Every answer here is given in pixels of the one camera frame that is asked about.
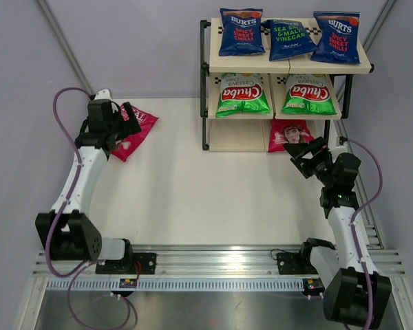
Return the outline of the blue Burts sea salt bag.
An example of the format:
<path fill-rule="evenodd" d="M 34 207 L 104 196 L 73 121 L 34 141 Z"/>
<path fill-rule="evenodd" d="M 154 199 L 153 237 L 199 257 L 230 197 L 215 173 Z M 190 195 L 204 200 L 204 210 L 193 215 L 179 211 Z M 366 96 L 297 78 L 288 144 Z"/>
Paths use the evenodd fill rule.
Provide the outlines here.
<path fill-rule="evenodd" d="M 262 23 L 271 37 L 269 61 L 282 61 L 318 50 L 303 24 L 299 21 L 269 19 Z"/>

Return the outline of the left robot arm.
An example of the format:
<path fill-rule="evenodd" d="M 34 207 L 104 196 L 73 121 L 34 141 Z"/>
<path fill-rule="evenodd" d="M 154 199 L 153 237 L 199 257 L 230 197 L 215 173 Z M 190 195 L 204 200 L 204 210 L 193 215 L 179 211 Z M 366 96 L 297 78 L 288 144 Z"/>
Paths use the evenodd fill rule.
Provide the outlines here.
<path fill-rule="evenodd" d="M 117 142 L 140 133 L 141 128 L 129 102 L 122 105 L 110 99 L 93 99 L 87 105 L 87 118 L 72 140 L 74 160 L 61 194 L 51 210 L 35 219 L 51 273 L 56 261 L 121 261 L 127 254 L 125 239 L 108 239 L 89 218 L 90 204 L 98 178 Z"/>

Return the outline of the blue Burts chilli bag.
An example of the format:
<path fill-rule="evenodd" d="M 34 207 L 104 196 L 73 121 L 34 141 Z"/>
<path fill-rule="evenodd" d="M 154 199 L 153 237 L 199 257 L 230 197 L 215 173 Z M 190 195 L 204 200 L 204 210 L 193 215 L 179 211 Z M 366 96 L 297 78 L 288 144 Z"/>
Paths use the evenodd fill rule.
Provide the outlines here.
<path fill-rule="evenodd" d="M 219 56 L 246 56 L 264 54 L 262 43 L 261 8 L 220 9 L 222 42 Z"/>
<path fill-rule="evenodd" d="M 316 11 L 313 17 L 322 35 L 310 59 L 322 63 L 359 64 L 357 40 L 360 13 Z"/>

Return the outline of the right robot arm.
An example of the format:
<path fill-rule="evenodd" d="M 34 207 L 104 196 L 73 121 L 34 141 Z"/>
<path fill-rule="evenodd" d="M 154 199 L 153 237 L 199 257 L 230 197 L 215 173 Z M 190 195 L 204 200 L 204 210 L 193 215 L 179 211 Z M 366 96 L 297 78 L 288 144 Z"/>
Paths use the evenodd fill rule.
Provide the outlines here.
<path fill-rule="evenodd" d="M 280 273 L 314 270 L 323 285 L 324 316 L 350 328 L 378 329 L 388 305 L 392 284 L 381 275 L 368 252 L 366 230 L 354 192 L 361 160 L 352 153 L 333 157 L 323 137 L 308 143 L 286 143 L 291 162 L 305 177 L 322 184 L 320 206 L 334 242 L 309 238 L 298 253 L 282 252 Z"/>

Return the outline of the green Chuba bag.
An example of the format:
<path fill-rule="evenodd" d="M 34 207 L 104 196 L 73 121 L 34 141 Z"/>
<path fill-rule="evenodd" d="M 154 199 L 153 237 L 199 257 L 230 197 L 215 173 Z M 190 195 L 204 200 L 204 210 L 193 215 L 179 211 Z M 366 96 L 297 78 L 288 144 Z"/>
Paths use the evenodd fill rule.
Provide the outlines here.
<path fill-rule="evenodd" d="M 336 114 L 323 74 L 289 74 L 282 113 L 331 116 Z"/>
<path fill-rule="evenodd" d="M 217 118 L 236 113 L 269 114 L 262 76 L 260 74 L 223 73 L 215 112 Z"/>

